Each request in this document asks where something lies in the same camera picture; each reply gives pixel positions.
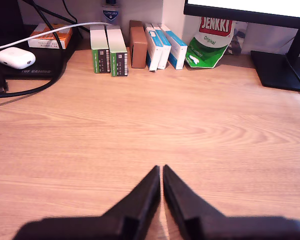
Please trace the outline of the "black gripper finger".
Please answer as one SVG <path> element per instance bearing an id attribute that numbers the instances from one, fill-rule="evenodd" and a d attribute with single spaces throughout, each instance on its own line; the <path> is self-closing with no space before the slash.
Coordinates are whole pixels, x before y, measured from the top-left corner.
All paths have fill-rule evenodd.
<path id="1" fill-rule="evenodd" d="M 197 195 L 169 165 L 163 166 L 163 194 L 168 208 L 185 240 L 203 240 L 205 217 L 226 216 Z"/>
<path id="2" fill-rule="evenodd" d="M 160 198 L 160 167 L 155 165 L 128 195 L 103 215 L 121 220 L 120 240 L 144 240 Z"/>

